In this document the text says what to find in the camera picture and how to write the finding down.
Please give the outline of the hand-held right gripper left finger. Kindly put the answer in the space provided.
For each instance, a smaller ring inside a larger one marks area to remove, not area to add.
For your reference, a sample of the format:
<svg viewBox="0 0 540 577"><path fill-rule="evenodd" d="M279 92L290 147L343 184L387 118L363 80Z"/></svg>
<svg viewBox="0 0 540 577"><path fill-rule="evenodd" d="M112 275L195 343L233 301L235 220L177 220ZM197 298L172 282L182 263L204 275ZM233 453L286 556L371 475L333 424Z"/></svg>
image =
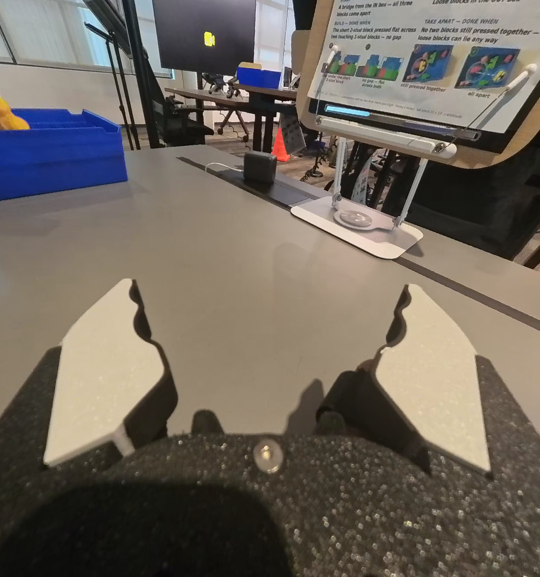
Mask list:
<svg viewBox="0 0 540 577"><path fill-rule="evenodd" d="M134 279L120 280L61 342L43 463L112 444L122 456L168 436L178 392Z"/></svg>

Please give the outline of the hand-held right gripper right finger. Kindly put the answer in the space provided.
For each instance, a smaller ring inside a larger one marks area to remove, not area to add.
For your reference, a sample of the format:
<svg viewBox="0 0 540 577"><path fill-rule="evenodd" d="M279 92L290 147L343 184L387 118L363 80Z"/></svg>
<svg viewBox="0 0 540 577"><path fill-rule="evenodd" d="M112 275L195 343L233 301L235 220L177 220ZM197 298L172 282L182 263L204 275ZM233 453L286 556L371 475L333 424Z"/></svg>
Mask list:
<svg viewBox="0 0 540 577"><path fill-rule="evenodd" d="M355 432L430 472L430 451L491 473L477 353L418 285L404 285L386 343L342 372L316 412L316 432Z"/></svg>

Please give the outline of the blue plastic bin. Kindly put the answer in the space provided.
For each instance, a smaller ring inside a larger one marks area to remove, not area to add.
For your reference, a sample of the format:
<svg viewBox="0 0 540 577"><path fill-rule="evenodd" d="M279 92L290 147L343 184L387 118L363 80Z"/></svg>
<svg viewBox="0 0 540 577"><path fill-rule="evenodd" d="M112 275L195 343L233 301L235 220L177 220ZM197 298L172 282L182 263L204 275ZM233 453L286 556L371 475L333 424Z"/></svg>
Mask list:
<svg viewBox="0 0 540 577"><path fill-rule="evenodd" d="M0 201L128 180L121 127L93 112L18 108L0 130Z"/></svg>

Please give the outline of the black pole stand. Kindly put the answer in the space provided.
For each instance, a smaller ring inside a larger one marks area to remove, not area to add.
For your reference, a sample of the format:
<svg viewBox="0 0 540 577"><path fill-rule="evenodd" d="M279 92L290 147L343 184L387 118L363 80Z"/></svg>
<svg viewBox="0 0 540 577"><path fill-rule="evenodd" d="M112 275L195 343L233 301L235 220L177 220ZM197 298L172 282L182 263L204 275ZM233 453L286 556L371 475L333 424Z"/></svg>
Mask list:
<svg viewBox="0 0 540 577"><path fill-rule="evenodd" d="M165 147L166 100L143 44L135 1L121 1L123 14L112 1L84 3L133 63L150 148Z"/></svg>

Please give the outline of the white metal tablet stand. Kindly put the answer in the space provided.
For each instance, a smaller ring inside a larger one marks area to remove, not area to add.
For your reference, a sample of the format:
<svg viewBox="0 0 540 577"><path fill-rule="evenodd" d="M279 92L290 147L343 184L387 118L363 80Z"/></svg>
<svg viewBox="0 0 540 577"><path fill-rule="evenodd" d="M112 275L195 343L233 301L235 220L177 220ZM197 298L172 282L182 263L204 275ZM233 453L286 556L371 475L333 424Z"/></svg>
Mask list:
<svg viewBox="0 0 540 577"><path fill-rule="evenodd" d="M330 235L363 250L364 252L386 260L393 260L402 256L423 237L415 227L403 225L412 204L416 190L422 178L429 159L442 157L446 160L457 154L456 142L468 132L490 108L494 107L506 95L520 89L530 76L536 73L538 66L535 63L527 65L521 73L505 86L503 91L487 105L475 119L464 128L446 128L438 125L411 122L409 119L395 119L382 116L393 124L391 129L371 127L348 119L334 118L334 114L347 115L351 118L362 119L372 116L366 110L351 110L345 106L334 106L340 109L337 112L319 112L322 89L328 77L327 68L333 62L338 48L331 44L331 53L326 61L326 68L321 72L317 86L316 124L326 132L338 135L337 167L334 184L331 189L331 203L326 197L315 201L293 206L291 215ZM359 143L384 145L387 149L404 148L407 153L419 157L420 163L408 196L400 214L393 218L374 208L354 203L343 198L341 194L341 176L343 170L346 138L348 135Z"/></svg>

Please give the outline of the black mesh chair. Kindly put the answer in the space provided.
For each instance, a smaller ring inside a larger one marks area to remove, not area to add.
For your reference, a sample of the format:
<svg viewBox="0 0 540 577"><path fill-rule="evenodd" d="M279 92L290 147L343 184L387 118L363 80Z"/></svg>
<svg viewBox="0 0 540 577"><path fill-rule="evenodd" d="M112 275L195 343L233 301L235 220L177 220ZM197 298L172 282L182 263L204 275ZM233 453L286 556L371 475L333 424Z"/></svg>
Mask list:
<svg viewBox="0 0 540 577"><path fill-rule="evenodd" d="M429 161L405 221L511 260L540 226L540 132L495 166Z"/></svg>

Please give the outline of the black office chair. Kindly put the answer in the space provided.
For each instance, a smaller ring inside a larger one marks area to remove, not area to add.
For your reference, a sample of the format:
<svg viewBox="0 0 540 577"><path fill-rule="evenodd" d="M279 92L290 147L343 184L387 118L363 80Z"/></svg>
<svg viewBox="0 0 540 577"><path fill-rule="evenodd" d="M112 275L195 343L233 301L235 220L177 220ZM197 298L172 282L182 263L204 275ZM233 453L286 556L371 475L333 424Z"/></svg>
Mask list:
<svg viewBox="0 0 540 577"><path fill-rule="evenodd" d="M166 146L202 145L206 136L214 135L212 128L190 118L193 113L203 112L202 109L185 105L174 96L165 98L163 112L160 138Z"/></svg>

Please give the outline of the large black monitor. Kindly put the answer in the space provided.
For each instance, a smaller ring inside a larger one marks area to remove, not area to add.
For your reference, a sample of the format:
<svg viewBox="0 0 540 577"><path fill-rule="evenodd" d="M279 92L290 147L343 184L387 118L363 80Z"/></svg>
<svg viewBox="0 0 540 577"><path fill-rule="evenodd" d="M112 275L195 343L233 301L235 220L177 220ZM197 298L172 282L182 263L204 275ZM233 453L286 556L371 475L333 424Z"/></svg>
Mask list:
<svg viewBox="0 0 540 577"><path fill-rule="evenodd" d="M256 1L153 1L163 68L233 76L253 62Z"/></svg>

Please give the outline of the wooden top desk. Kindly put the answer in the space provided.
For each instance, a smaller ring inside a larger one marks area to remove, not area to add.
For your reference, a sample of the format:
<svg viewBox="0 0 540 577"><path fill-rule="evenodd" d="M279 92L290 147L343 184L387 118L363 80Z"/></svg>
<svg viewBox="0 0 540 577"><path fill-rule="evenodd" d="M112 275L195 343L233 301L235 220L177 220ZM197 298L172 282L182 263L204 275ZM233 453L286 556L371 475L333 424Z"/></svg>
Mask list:
<svg viewBox="0 0 540 577"><path fill-rule="evenodd" d="M277 114L297 117L297 91L282 88L252 87L237 85L245 96L227 97L223 92L209 93L208 90L165 88L173 95L187 99L215 103L223 109L235 109L254 116L251 148L270 153L273 149L273 125Z"/></svg>

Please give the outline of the printed paper sheet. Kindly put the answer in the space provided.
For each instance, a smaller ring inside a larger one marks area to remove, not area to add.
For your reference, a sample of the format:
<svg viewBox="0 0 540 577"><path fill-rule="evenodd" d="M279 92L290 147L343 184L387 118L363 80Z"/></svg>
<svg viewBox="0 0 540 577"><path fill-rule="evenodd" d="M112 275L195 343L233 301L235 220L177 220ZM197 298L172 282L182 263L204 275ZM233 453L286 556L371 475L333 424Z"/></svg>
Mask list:
<svg viewBox="0 0 540 577"><path fill-rule="evenodd" d="M370 166L371 166L371 157L369 157L364 162L363 167L360 169L355 184L353 185L351 195L351 200L353 202L361 204L363 206L367 205L367 199L369 195L368 179L369 179Z"/></svg>
<svg viewBox="0 0 540 577"><path fill-rule="evenodd" d="M294 155L306 148L301 123L296 114L280 114L279 125L287 155Z"/></svg>

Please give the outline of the black power adapter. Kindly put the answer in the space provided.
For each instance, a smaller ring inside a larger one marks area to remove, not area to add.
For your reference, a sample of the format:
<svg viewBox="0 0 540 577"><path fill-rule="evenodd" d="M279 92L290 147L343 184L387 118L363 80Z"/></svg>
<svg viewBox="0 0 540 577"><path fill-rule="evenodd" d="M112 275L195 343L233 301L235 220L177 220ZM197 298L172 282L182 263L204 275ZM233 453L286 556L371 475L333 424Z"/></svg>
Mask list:
<svg viewBox="0 0 540 577"><path fill-rule="evenodd" d="M272 184L276 178L277 156L262 151L247 151L243 157L246 182Z"/></svg>

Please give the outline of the small blue bin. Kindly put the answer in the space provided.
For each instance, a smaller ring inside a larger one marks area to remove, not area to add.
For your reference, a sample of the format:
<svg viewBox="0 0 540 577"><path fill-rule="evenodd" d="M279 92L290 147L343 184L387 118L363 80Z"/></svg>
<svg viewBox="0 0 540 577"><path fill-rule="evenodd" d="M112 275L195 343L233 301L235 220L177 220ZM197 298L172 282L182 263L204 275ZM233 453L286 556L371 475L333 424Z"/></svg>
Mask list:
<svg viewBox="0 0 540 577"><path fill-rule="evenodd" d="M243 62L237 68L237 81L242 86L277 90L281 85L281 71L267 70Z"/></svg>

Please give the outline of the orange traffic cone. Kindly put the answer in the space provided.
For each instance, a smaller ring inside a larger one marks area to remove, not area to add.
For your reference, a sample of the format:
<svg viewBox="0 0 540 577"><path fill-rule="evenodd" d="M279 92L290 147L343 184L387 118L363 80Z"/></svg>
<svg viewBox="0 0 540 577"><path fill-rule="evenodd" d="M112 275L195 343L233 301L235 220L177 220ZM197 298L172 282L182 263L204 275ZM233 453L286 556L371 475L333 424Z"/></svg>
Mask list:
<svg viewBox="0 0 540 577"><path fill-rule="evenodd" d="M272 154L276 157L278 162L286 163L290 160L291 155L289 155L286 150L281 127L278 127L277 129L277 133L274 138Z"/></svg>

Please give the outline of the tablet with instruction screen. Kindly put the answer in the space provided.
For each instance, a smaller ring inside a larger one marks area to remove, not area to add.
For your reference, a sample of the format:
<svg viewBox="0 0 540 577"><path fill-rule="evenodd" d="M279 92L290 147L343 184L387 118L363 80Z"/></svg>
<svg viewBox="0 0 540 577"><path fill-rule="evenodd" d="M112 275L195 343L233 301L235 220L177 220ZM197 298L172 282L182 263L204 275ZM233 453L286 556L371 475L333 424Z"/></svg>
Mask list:
<svg viewBox="0 0 540 577"><path fill-rule="evenodd" d="M540 1L334 1L319 69L331 44L319 112L334 106L372 113L356 119L391 129L382 116L464 128L530 63L527 82L490 108L456 142L502 152L540 96Z"/></svg>

